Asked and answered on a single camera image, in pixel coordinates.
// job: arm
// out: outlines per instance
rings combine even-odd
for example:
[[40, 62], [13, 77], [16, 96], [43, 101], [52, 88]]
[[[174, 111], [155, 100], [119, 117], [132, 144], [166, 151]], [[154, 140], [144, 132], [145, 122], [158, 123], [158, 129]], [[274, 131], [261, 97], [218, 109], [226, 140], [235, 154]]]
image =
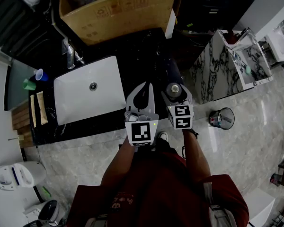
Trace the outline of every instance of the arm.
[[123, 145], [105, 171], [101, 186], [109, 188], [119, 186], [131, 167], [134, 151], [135, 147], [129, 144], [126, 137]]
[[210, 169], [194, 134], [183, 130], [183, 137], [186, 167], [192, 182], [197, 183], [210, 176]]

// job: trash can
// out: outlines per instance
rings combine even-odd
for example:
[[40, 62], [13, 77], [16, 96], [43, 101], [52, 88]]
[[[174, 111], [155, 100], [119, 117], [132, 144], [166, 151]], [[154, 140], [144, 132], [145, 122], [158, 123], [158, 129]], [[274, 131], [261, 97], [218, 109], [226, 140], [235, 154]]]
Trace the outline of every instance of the trash can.
[[212, 111], [208, 117], [209, 124], [213, 127], [229, 130], [235, 122], [235, 115], [230, 108]]

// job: person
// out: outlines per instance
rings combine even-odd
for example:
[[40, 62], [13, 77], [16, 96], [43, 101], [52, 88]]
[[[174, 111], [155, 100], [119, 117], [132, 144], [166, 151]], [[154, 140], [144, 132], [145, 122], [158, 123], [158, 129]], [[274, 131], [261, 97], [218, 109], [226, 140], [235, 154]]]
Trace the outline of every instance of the person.
[[207, 182], [212, 183], [215, 204], [229, 210], [238, 227], [247, 226], [249, 211], [234, 182], [228, 175], [211, 175], [195, 134], [182, 131], [186, 159], [170, 147], [165, 132], [159, 135], [155, 151], [136, 154], [126, 138], [101, 185], [93, 191], [79, 186], [67, 226], [80, 226], [80, 219], [86, 227], [97, 221], [103, 225], [96, 226], [109, 227], [208, 227], [210, 205], [203, 185]]

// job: sink drain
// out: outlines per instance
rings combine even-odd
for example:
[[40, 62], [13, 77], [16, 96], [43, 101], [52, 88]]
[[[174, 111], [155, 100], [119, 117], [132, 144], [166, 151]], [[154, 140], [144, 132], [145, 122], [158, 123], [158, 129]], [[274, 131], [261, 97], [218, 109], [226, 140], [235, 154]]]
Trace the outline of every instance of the sink drain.
[[97, 89], [98, 85], [96, 82], [93, 82], [92, 84], [90, 84], [89, 89], [93, 92]]

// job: green cup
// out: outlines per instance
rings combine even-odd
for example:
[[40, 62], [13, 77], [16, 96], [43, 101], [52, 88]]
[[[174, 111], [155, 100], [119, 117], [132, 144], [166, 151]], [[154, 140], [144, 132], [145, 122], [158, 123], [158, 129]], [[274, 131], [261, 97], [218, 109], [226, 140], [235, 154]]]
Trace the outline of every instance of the green cup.
[[25, 90], [32, 90], [34, 91], [36, 89], [36, 83], [35, 82], [32, 82], [28, 79], [25, 79], [23, 81], [23, 85], [22, 85], [23, 89]]

